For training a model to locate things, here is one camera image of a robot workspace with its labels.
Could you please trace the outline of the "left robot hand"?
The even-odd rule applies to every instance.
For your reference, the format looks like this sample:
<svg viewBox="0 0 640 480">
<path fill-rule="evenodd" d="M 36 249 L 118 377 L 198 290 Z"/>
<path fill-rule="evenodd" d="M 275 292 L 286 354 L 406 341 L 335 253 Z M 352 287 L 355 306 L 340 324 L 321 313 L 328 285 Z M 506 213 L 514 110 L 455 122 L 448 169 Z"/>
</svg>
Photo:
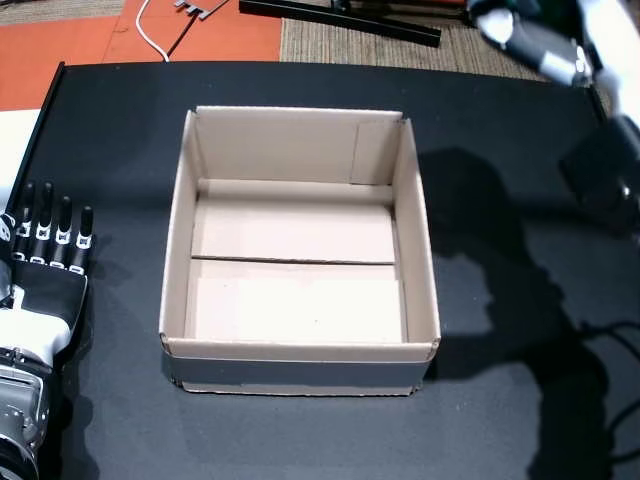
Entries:
<svg viewBox="0 0 640 480">
<path fill-rule="evenodd" d="M 73 227 L 73 202 L 41 199 L 27 182 L 17 213 L 1 214 L 1 351 L 17 350 L 53 367 L 79 322 L 94 246 L 94 212 L 85 206 Z"/>
</svg>

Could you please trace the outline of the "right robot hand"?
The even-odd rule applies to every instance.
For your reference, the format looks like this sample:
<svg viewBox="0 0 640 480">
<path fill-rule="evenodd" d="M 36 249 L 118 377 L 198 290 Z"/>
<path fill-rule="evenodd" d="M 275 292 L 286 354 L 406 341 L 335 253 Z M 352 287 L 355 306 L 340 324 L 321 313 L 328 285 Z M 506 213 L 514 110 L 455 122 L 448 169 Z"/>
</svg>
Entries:
<svg viewBox="0 0 640 480">
<path fill-rule="evenodd" d="M 639 123 L 639 32 L 622 1 L 469 1 L 496 50 L 567 86 L 602 88 L 612 114 Z"/>
</svg>

